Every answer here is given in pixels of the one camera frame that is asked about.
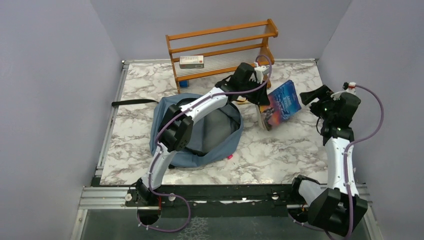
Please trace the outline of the blue student backpack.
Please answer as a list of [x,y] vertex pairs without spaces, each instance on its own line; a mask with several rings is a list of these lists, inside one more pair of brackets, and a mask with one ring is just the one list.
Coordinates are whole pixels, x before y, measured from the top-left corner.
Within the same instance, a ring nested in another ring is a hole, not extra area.
[[[114,101],[113,107],[156,103],[150,129],[149,148],[154,154],[157,148],[155,137],[160,131],[161,121],[169,106],[182,106],[201,97],[195,93],[181,93],[162,97],[160,101],[147,98]],[[170,166],[177,168],[197,168],[223,160],[232,155],[240,142],[243,132],[243,119],[239,109],[229,103],[206,115],[194,124],[188,145],[173,158]]]

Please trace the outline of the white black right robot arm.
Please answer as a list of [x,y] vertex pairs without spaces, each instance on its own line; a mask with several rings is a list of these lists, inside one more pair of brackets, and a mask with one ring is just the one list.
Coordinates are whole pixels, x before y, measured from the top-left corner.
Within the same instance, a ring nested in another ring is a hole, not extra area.
[[359,196],[352,163],[355,137],[350,123],[361,100],[348,84],[339,92],[323,85],[299,96],[323,121],[319,134],[327,154],[327,185],[322,188],[317,180],[298,175],[288,190],[289,199],[296,204],[305,200],[309,225],[349,237],[368,209]]

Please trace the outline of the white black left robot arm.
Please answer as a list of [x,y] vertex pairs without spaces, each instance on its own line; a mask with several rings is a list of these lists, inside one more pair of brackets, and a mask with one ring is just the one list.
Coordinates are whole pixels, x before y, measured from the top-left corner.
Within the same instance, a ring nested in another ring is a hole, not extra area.
[[271,66],[243,62],[204,95],[163,97],[153,114],[152,161],[135,184],[138,199],[147,206],[155,203],[169,166],[201,167],[233,154],[244,128],[234,102],[243,97],[259,106],[268,105],[271,73]]

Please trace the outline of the blue Jane Eyre book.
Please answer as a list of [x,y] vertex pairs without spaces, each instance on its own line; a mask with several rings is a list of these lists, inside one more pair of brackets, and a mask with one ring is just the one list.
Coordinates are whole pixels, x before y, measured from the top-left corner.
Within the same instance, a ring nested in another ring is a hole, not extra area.
[[302,109],[295,84],[288,80],[268,94],[270,105],[256,106],[258,124],[271,131]]

